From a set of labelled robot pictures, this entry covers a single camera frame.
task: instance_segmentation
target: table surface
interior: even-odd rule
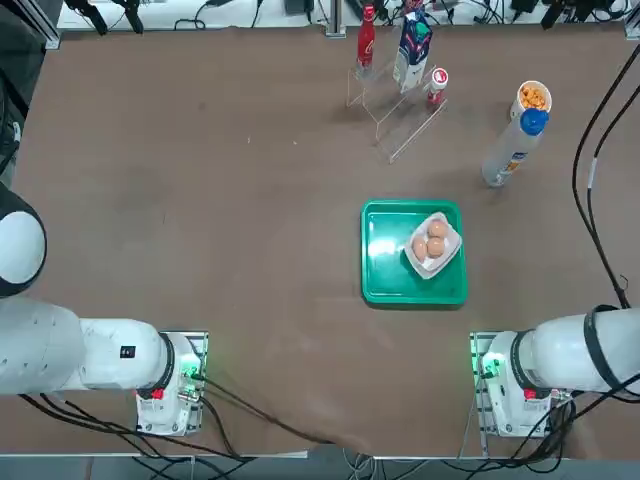
[[[455,456],[473,394],[471,331],[524,329],[615,300],[570,173],[579,136],[633,45],[620,27],[572,27],[436,30],[431,58],[450,73],[450,102],[391,166],[364,114],[344,106],[353,32],[345,41],[306,30],[70,37],[46,57],[18,159],[16,191],[49,235],[28,295],[85,317],[206,329],[212,378],[283,421],[361,452]],[[639,76],[628,75],[605,118]],[[551,123],[512,183],[489,190],[483,152],[532,78],[553,94]],[[639,120],[632,109],[612,133],[594,193],[632,301]],[[459,310],[364,303],[360,208],[387,197],[459,205],[470,292]],[[105,419],[135,418],[131,392],[72,398]],[[18,399],[1,406],[12,423],[3,453],[130,451]],[[308,446],[219,408],[243,452]],[[639,410],[608,402],[576,424],[567,455],[640,458],[639,427]],[[211,419],[191,440],[221,448]],[[513,448],[492,440],[490,453]],[[465,455],[481,455],[475,416]]]

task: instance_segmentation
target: green tray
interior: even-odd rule
[[[442,212],[463,240],[444,269],[423,280],[404,253],[413,231]],[[467,299],[464,235],[458,206],[447,200],[370,200],[362,207],[362,294],[375,304],[462,305]]]

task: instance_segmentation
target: blue lid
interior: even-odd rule
[[[544,110],[538,110],[537,108],[527,108],[522,115],[520,115],[520,128],[527,135],[535,137],[542,133],[544,126],[549,121],[549,114]]]

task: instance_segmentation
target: small red bottle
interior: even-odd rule
[[[368,3],[362,11],[362,25],[358,32],[358,62],[356,72],[360,78],[366,77],[373,68],[373,43],[376,31],[373,28],[373,5]]]

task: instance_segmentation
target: egg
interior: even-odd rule
[[[449,232],[449,226],[442,220],[434,220],[429,223],[428,232],[430,237],[444,238]]]
[[[413,242],[411,242],[411,249],[418,261],[420,263],[424,262],[424,259],[427,258],[427,243],[424,241],[424,238],[416,235]]]
[[[431,258],[438,258],[444,253],[444,240],[438,237],[432,237],[427,242],[427,254]]]

